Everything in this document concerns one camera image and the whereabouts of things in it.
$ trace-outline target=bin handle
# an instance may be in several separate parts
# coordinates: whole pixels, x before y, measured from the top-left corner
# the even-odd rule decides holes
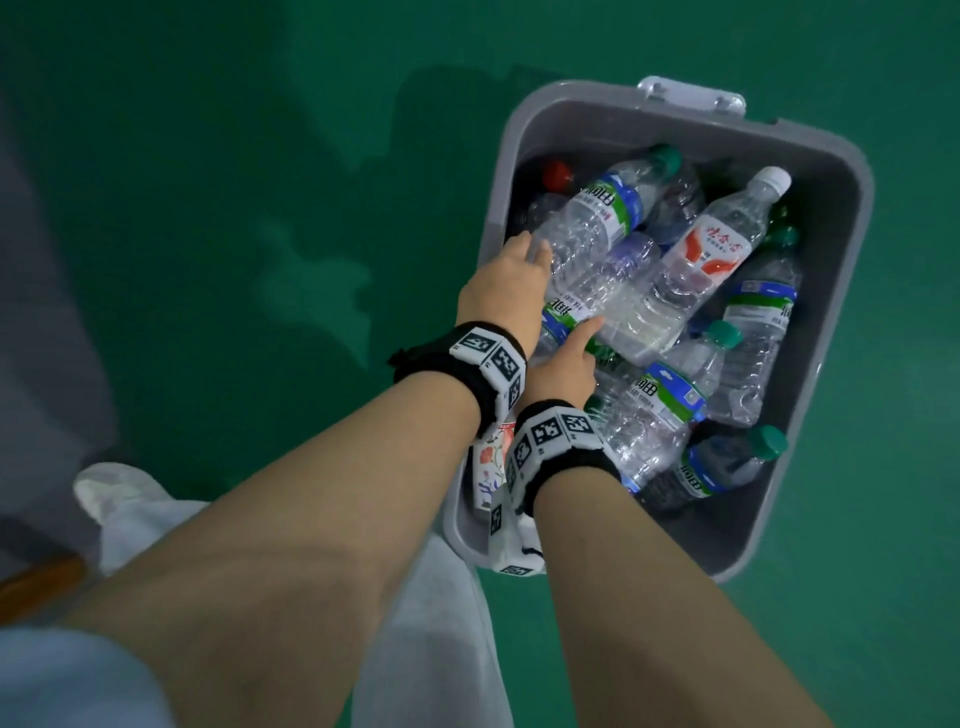
[[[647,76],[636,87],[644,99],[663,101],[685,109],[711,111],[741,118],[747,113],[747,100],[732,91],[685,84],[683,81],[665,79],[662,76]]]

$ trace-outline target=shirt sleeve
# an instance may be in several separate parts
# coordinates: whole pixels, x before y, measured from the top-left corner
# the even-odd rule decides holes
[[[175,727],[146,665],[107,638],[59,628],[0,630],[0,725]]]

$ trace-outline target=hand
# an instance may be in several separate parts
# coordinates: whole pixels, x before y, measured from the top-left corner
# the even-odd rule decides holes
[[[596,362],[584,351],[590,337],[603,327],[603,316],[587,319],[570,332],[564,345],[546,364],[527,372],[527,386],[517,412],[542,400],[566,400],[584,408],[597,382],[593,378]]]
[[[553,254],[543,241],[527,262],[530,233],[510,238],[500,254],[473,274],[460,291],[457,325],[487,321],[507,329],[529,359],[540,339],[540,311]]]

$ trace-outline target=gray plastic bin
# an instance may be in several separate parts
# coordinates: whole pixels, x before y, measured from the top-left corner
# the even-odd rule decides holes
[[[789,121],[747,121],[745,108],[736,94],[654,77],[638,87],[569,81],[535,91],[504,130],[477,264],[503,245],[515,170],[530,159],[587,153],[614,161],[668,142],[694,164],[726,162],[742,182],[760,167],[783,167],[793,176],[789,204],[804,233],[804,285],[761,421],[796,443],[870,220],[874,180],[846,139]],[[661,524],[707,574],[729,579],[753,556],[789,464],[790,451],[754,485]],[[489,518],[474,511],[463,474],[462,465],[447,493],[444,534],[461,557],[488,568]]]

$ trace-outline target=white shoe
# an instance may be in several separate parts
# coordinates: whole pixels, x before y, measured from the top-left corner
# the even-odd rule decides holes
[[[100,525],[123,503],[173,500],[147,473],[122,463],[96,463],[80,471],[73,494]]]

